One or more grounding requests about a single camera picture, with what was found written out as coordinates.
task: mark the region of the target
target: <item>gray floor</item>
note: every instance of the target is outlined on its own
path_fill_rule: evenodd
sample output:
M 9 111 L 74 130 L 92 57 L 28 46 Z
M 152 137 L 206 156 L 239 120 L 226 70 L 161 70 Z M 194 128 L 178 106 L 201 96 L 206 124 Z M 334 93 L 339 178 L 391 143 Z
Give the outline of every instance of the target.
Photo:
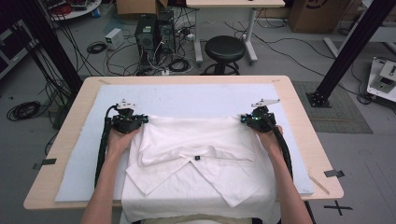
M 135 22 L 120 21 L 111 8 L 102 8 L 103 15 L 94 19 L 89 15 L 69 21 L 70 29 L 84 55 L 85 48 L 94 41 L 104 41 L 104 36 L 115 27 L 134 32 Z M 241 29 L 239 23 L 233 24 Z M 213 35 L 233 35 L 234 31 L 223 22 L 210 22 L 203 26 L 203 39 Z M 316 50 L 331 55 L 322 38 L 330 36 L 336 44 L 343 40 L 338 34 L 308 35 L 295 34 L 288 26 L 279 29 L 255 26 L 254 33 L 266 41 L 280 38 L 299 38 L 309 42 Z M 58 34 L 66 52 L 73 63 L 75 53 L 64 35 Z M 284 55 L 268 48 L 257 38 L 252 39 L 259 61 L 250 66 L 248 58 L 239 62 L 243 75 L 286 75 L 291 80 L 321 81 L 322 76 L 308 71 Z M 192 44 L 186 45 L 187 53 L 192 52 Z M 332 59 L 315 53 L 301 41 L 285 40 L 271 44 L 276 50 L 287 53 L 299 63 L 321 74 L 326 74 L 332 65 Z M 138 60 L 136 46 L 128 47 L 114 56 L 112 63 L 128 66 Z M 396 57 L 383 44 L 369 43 L 354 65 L 354 74 L 367 85 L 371 60 L 374 56 L 395 60 Z M 89 62 L 103 73 L 105 53 L 90 55 Z M 211 61 L 204 55 L 205 68 Z M 197 75 L 200 71 L 193 69 L 186 75 Z M 79 72 L 82 77 L 89 75 L 86 68 Z M 7 76 L 0 80 L 0 141 L 2 156 L 0 157 L 0 223 L 78 223 L 81 210 L 28 211 L 23 208 L 23 201 L 32 186 L 37 170 L 32 169 L 34 163 L 45 158 L 44 147 L 56 133 L 51 128 L 48 118 L 38 118 L 11 122 L 6 113 L 14 106 L 27 101 L 38 100 L 42 104 L 47 96 L 41 93 L 45 80 L 30 57 L 24 58 Z M 359 82 L 349 70 L 342 79 L 342 84 L 351 91 L 358 91 Z M 342 170 L 346 176 L 340 178 L 344 188 L 344 198 L 338 200 L 341 206 L 352 207 L 353 210 L 342 210 L 342 216 L 335 209 L 324 208 L 323 205 L 335 205 L 334 201 L 311 202 L 317 223 L 395 223 L 396 222 L 396 115 L 382 105 L 362 105 L 353 94 L 351 99 L 370 125 L 374 134 L 342 134 L 318 133 L 318 138 L 325 148 L 334 169 Z M 115 209 L 114 223 L 120 218 L 120 209 Z

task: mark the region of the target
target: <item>white cloth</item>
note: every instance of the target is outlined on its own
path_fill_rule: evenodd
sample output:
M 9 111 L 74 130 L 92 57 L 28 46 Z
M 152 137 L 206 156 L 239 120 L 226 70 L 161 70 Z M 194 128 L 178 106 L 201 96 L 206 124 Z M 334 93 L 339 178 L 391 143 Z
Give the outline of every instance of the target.
M 195 214 L 257 217 L 256 210 L 246 212 L 251 202 L 244 201 L 259 191 L 260 217 L 265 219 L 271 216 L 276 199 L 268 162 L 257 136 L 238 117 L 149 116 L 149 123 L 132 143 L 122 207 L 129 221 Z M 152 210 L 158 200 L 163 207 Z

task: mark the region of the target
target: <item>table leg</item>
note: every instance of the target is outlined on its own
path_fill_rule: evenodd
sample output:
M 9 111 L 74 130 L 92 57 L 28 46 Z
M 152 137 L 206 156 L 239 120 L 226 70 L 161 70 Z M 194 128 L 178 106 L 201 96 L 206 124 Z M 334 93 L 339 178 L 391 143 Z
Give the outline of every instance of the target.
M 247 33 L 243 35 L 244 38 L 244 43 L 245 47 L 247 48 L 247 53 L 250 59 L 250 64 L 255 63 L 258 61 L 256 52 L 254 51 L 253 46 L 251 45 L 250 38 L 251 38 L 251 33 L 253 32 L 253 25 L 254 25 L 254 19 L 256 17 L 256 8 L 252 8 L 250 11 L 250 18 L 248 22 L 248 28 L 247 28 Z
M 202 63 L 202 61 L 204 60 L 204 58 L 202 57 L 201 41 L 200 41 L 200 38 L 198 37 L 198 34 L 200 34 L 199 25 L 198 25 L 198 23 L 199 23 L 198 10 L 199 9 L 195 9 L 194 51 L 195 51 L 195 61 L 200 65 Z

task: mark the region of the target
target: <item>computer tower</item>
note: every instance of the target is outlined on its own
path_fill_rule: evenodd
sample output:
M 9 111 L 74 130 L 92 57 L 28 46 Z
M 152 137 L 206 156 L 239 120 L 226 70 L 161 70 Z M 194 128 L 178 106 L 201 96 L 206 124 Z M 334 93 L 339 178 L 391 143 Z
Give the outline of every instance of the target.
M 139 17 L 134 31 L 141 65 L 157 65 L 161 54 L 161 38 L 155 14 Z
M 174 11 L 162 11 L 158 17 L 160 36 L 163 42 L 163 54 L 173 54 L 176 52 Z

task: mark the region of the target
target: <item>black stool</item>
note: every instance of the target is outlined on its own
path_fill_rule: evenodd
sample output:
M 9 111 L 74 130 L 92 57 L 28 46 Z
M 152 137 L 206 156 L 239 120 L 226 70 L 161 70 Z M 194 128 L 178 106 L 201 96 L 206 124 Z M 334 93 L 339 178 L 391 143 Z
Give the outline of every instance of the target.
M 209 65 L 201 76 L 208 76 L 207 70 L 215 67 L 213 75 L 239 75 L 239 66 L 236 61 L 244 57 L 245 45 L 237 38 L 227 35 L 219 35 L 209 39 L 205 45 L 205 52 L 207 56 L 215 60 L 216 63 Z M 232 68 L 233 71 L 225 74 L 225 67 Z

